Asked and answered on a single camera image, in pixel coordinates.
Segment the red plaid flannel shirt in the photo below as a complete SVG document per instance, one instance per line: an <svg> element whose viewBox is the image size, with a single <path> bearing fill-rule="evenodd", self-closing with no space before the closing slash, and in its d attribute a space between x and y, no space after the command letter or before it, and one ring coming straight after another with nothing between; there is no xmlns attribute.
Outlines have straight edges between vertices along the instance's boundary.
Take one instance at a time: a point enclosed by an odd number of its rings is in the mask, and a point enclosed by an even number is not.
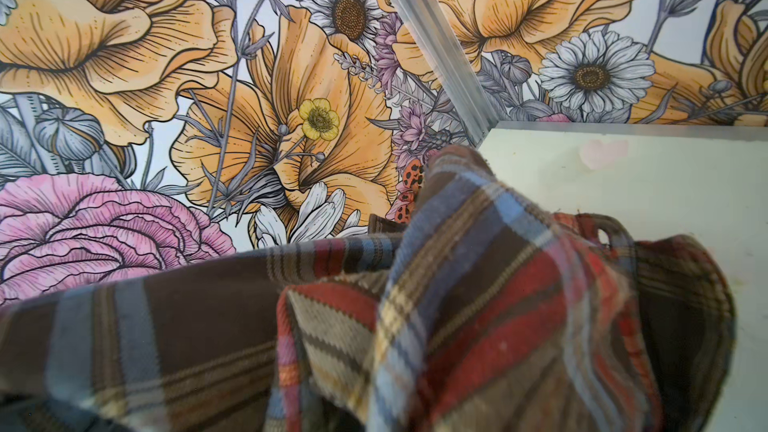
<svg viewBox="0 0 768 432"><path fill-rule="evenodd" d="M163 272L155 206L88 187L36 294L1 293L5 431L700 431L736 307L694 238L548 213L473 150L435 157L408 224Z"/></svg>

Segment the left aluminium corner post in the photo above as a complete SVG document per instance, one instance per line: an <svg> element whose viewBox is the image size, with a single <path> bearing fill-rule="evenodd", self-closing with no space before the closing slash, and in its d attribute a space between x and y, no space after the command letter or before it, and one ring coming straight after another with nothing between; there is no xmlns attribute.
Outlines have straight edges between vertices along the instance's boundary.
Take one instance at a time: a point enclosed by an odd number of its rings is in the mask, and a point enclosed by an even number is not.
<svg viewBox="0 0 768 432"><path fill-rule="evenodd" d="M426 61L441 80L468 141L478 147L498 118L437 0L392 0Z"/></svg>

